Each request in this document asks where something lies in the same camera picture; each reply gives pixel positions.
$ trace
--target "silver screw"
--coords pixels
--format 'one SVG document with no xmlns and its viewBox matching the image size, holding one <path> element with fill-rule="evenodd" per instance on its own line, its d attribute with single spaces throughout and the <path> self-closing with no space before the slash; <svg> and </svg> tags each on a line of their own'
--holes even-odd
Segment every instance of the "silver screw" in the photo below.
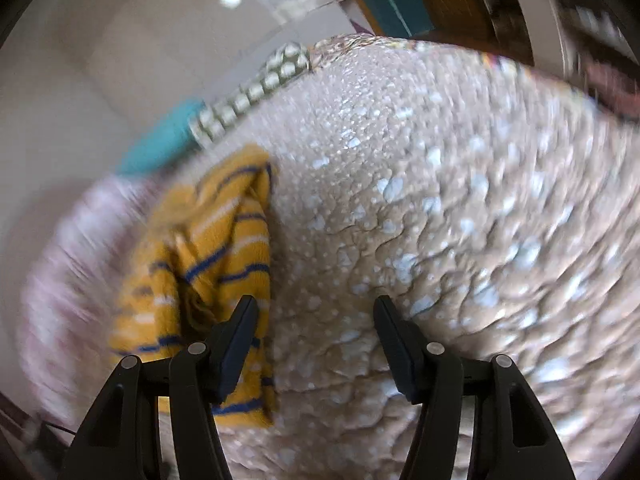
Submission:
<svg viewBox="0 0 640 480">
<path fill-rule="evenodd" d="M 495 362 L 498 363 L 502 368 L 509 368 L 513 361 L 508 355 L 500 354 L 497 358 L 495 358 Z"/>
<path fill-rule="evenodd" d="M 135 355 L 128 355 L 122 361 L 120 361 L 120 365 L 127 370 L 129 368 L 133 368 L 138 364 L 138 358 Z"/>
<path fill-rule="evenodd" d="M 206 349 L 207 349 L 207 345 L 205 345 L 202 341 L 191 343 L 189 345 L 189 348 L 187 348 L 188 352 L 191 355 L 202 354 Z"/>
<path fill-rule="evenodd" d="M 444 354 L 444 346 L 442 346 L 442 343 L 434 341 L 433 343 L 429 343 L 427 345 L 427 352 L 433 355 Z"/>
</svg>

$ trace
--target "beige textured surface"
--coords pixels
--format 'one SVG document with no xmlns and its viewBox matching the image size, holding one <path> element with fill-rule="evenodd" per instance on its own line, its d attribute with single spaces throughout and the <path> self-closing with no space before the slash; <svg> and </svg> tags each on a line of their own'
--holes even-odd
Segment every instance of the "beige textured surface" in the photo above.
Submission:
<svg viewBox="0 0 640 480">
<path fill-rule="evenodd" d="M 398 478 L 416 410 L 372 328 L 379 294 L 465 355 L 512 355 L 580 480 L 640 411 L 636 132 L 510 63 L 421 50 L 347 54 L 187 170 L 258 142 L 279 172 L 280 412 L 272 430 L 222 437 L 235 478 Z"/>
</svg>

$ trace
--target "folded garment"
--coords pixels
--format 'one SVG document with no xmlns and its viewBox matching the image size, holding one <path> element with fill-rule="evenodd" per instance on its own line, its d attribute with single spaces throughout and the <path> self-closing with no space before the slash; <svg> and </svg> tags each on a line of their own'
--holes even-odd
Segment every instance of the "folded garment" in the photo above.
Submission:
<svg viewBox="0 0 640 480">
<path fill-rule="evenodd" d="M 268 154 L 247 146 L 195 186 L 177 184 L 152 212 L 120 298 L 111 347 L 143 361 L 171 357 L 227 320 L 243 294 L 260 315 L 238 386 L 213 408 L 219 426 L 268 426 L 274 393 L 264 336 L 270 299 Z M 168 400 L 161 399 L 161 410 Z"/>
</svg>

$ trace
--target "beige floor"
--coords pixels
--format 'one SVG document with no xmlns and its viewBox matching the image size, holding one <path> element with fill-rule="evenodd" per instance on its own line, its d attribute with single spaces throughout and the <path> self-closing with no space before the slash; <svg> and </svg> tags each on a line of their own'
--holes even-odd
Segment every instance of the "beige floor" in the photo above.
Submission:
<svg viewBox="0 0 640 480">
<path fill-rule="evenodd" d="M 226 94 L 284 41 L 353 32 L 336 0 L 34 0 L 0 50 L 0 390 L 19 290 L 57 218 L 188 96 Z"/>
</svg>

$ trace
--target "black object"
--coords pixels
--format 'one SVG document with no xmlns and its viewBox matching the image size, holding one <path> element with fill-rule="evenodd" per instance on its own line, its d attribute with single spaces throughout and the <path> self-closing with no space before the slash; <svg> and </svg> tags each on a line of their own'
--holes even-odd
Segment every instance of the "black object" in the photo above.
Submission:
<svg viewBox="0 0 640 480">
<path fill-rule="evenodd" d="M 173 358 L 120 361 L 80 425 L 59 480 L 160 480 L 160 396 L 171 402 L 180 478 L 230 480 L 210 404 L 221 404 L 235 389 L 257 321 L 257 303 L 243 296 L 204 343 Z"/>
<path fill-rule="evenodd" d="M 544 409 L 508 356 L 491 362 L 458 357 L 402 320 L 380 296 L 373 319 L 398 390 L 422 404 L 401 480 L 449 480 L 462 397 L 476 398 L 468 480 L 574 480 Z"/>
</svg>

